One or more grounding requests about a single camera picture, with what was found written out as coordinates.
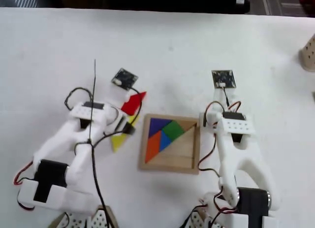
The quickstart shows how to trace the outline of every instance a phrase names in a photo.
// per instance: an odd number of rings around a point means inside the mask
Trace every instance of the cable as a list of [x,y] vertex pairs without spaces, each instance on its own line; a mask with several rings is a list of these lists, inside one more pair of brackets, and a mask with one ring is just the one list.
[[22,184],[22,181],[24,179],[29,179],[27,177],[23,177],[21,179],[19,179],[19,176],[24,172],[26,171],[31,165],[33,165],[33,161],[31,161],[30,163],[28,163],[25,167],[23,167],[15,176],[14,176],[14,179],[13,179],[13,185],[21,185]]
[[68,222],[67,222],[67,224],[66,224],[65,226],[63,226],[62,228],[66,228],[66,227],[69,225],[69,223],[70,223],[70,217],[69,217],[69,215],[68,215],[66,212],[65,212],[64,214],[67,216]]
[[[141,111],[141,108],[142,108],[142,98],[141,98],[141,95],[140,95],[139,91],[137,91],[137,90],[134,89],[134,88],[131,88],[131,89],[134,90],[135,92],[137,92],[137,94],[138,94],[139,97],[140,97],[139,110],[138,110],[136,116],[134,117],[134,119],[133,119],[133,120],[131,121],[131,123],[130,123],[130,124],[132,125],[132,124],[135,122],[135,120],[138,118],[139,113],[140,113],[140,111]],[[101,203],[102,203],[102,206],[103,206],[103,209],[104,209],[104,212],[105,212],[106,221],[107,221],[107,222],[109,221],[109,223],[110,223],[110,225],[111,225],[112,227],[114,227],[114,226],[113,226],[112,220],[110,219],[110,217],[109,217],[109,215],[108,215],[108,212],[107,212],[107,209],[106,209],[106,206],[105,206],[105,203],[104,203],[104,199],[103,199],[103,196],[102,196],[102,194],[101,194],[101,191],[100,191],[100,188],[99,188],[99,185],[98,185],[98,181],[97,181],[97,174],[96,174],[96,167],[95,167],[95,148],[96,148],[97,145],[98,145],[101,141],[103,141],[104,139],[106,139],[106,138],[108,138],[108,137],[110,137],[110,136],[113,136],[113,135],[115,135],[115,134],[118,134],[118,133],[124,133],[124,132],[121,130],[121,131],[116,131],[116,132],[113,132],[113,133],[110,133],[110,134],[104,134],[104,136],[103,136],[102,138],[100,138],[94,145],[92,145],[92,143],[90,143],[90,145],[92,146],[92,167],[93,167],[93,177],[94,177],[94,182],[95,182],[96,191],[97,191],[97,194],[98,194],[98,196],[99,196],[99,199],[100,199],[100,201],[101,201]]]
[[228,208],[228,207],[223,207],[223,208],[220,208],[216,202],[216,198],[218,198],[221,194],[223,193],[223,186],[221,186],[221,190],[219,193],[217,193],[214,197],[213,197],[213,203],[214,205],[216,206],[217,210],[219,211],[216,216],[213,218],[209,228],[211,228],[214,223],[216,222],[216,219],[218,218],[218,216],[220,214],[230,214],[230,213],[234,213],[237,211],[237,207],[234,207],[234,208]]
[[33,211],[33,210],[35,209],[35,206],[34,206],[34,207],[26,207],[26,206],[24,206],[22,203],[20,203],[20,202],[18,201],[19,193],[20,193],[20,191],[18,191],[18,195],[16,196],[16,201],[18,202],[18,205],[19,205],[21,208],[23,208],[24,210],[26,210],[26,211],[29,211],[29,212]]
[[220,105],[220,107],[222,108],[222,112],[225,111],[223,105],[222,105],[220,102],[218,102],[218,101],[212,101],[211,103],[209,103],[209,105],[206,107],[205,113],[203,113],[203,127],[205,127],[206,124],[208,123],[208,120],[207,120],[207,111],[208,111],[209,107],[210,107],[212,104],[214,104],[214,103]]
[[185,228],[185,226],[187,225],[188,223],[188,220],[191,219],[191,215],[192,213],[199,207],[207,207],[207,205],[198,205],[198,206],[195,206],[192,211],[190,212],[190,214],[188,215],[188,217],[185,219],[184,223],[179,227],[179,228]]
[[222,89],[223,89],[223,92],[224,92],[224,95],[225,95],[226,105],[227,105],[227,107],[229,107],[230,103],[228,102],[228,98],[227,98],[227,95],[226,95],[225,87],[222,87]]
[[139,96],[139,98],[140,98],[139,110],[138,110],[136,116],[133,118],[133,120],[132,120],[131,123],[130,123],[130,124],[132,125],[132,124],[136,121],[136,119],[138,118],[139,113],[140,113],[140,111],[141,111],[141,107],[142,107],[142,97],[141,97],[141,94],[139,93],[138,90],[134,89],[133,87],[130,87],[130,89],[134,90],[134,91],[138,94],[138,96]]
[[73,109],[73,107],[70,108],[69,105],[68,105],[69,98],[70,98],[70,97],[72,96],[72,94],[73,94],[75,91],[77,91],[77,90],[83,90],[83,91],[87,92],[87,93],[89,94],[90,101],[92,102],[93,94],[90,92],[90,90],[88,90],[88,89],[86,89],[86,88],[82,88],[82,87],[77,87],[77,88],[73,89],[73,90],[68,94],[68,96],[65,98],[65,100],[64,100],[64,104],[65,104],[65,106],[67,107],[67,109],[68,109],[69,111],[71,111],[71,110]]
[[205,155],[205,156],[198,162],[198,169],[199,169],[200,171],[209,171],[209,170],[211,170],[211,171],[213,171],[213,172],[217,175],[218,178],[220,178],[219,173],[218,173],[215,169],[213,169],[213,168],[200,168],[200,164],[201,164],[204,160],[206,160],[209,156],[211,156],[211,154],[213,154],[213,152],[214,152],[214,150],[215,150],[215,148],[216,148],[217,135],[214,134],[214,137],[215,137],[215,142],[214,142],[214,144],[213,144],[212,150],[211,150],[207,155]]
[[240,108],[241,104],[242,104],[241,101],[237,101],[237,102],[233,103],[232,105],[230,105],[230,106],[228,107],[228,110],[231,110],[231,108],[234,107],[236,104],[238,104],[238,106],[237,106],[237,108],[236,108],[236,110],[235,110],[235,112],[237,112],[238,109]]

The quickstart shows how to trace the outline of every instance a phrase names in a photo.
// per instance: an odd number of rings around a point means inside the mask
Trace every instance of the tangram puzzle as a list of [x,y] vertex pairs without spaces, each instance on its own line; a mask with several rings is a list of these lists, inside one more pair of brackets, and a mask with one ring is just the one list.
[[200,129],[196,118],[148,114],[140,168],[198,174]]

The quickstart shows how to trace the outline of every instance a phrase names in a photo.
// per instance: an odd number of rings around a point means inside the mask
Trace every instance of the yellow triangle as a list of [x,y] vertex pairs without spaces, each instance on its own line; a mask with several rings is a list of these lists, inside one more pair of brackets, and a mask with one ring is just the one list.
[[122,133],[122,135],[119,135],[119,136],[111,137],[114,152],[116,152],[119,149],[119,147],[124,143],[126,138],[127,138],[127,134],[124,134],[124,133]]
[[[131,121],[133,121],[134,118],[135,118],[135,115],[134,116],[128,116],[128,122],[130,123]],[[137,119],[133,122],[133,124],[132,124],[133,126],[138,121],[138,118],[139,117],[137,117]],[[117,152],[117,150],[122,146],[122,144],[127,139],[127,136],[128,136],[127,134],[122,133],[121,135],[111,137],[114,152]]]

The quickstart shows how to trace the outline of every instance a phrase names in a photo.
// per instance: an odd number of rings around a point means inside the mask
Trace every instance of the white table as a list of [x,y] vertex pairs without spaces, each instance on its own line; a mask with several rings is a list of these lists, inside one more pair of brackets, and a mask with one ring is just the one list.
[[[20,209],[11,181],[64,122],[68,92],[92,88],[96,58],[98,98],[106,97],[102,84],[121,67],[139,76],[136,88],[148,91],[136,134],[115,154],[109,142],[96,151],[100,187],[120,227],[178,227],[204,193],[218,189],[211,172],[137,169],[144,114],[197,117],[212,100],[212,69],[234,71],[241,111],[254,116],[282,194],[275,213],[280,227],[312,227],[315,74],[300,67],[297,53],[314,30],[308,18],[1,8],[2,226],[47,227],[59,214]],[[210,138],[201,155],[210,150]],[[218,153],[206,164],[218,168]],[[96,195],[92,170],[82,184]]]

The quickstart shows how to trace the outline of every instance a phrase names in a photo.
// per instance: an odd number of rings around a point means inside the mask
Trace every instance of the black circuit board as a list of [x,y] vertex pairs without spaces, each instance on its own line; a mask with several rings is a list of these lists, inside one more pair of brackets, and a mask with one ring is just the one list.
[[125,89],[129,90],[134,83],[137,81],[138,76],[130,73],[129,71],[121,68],[118,73],[115,75],[115,77],[112,79],[112,83]]
[[225,83],[225,88],[236,88],[233,71],[212,70],[213,84],[216,89],[222,88],[220,83]]

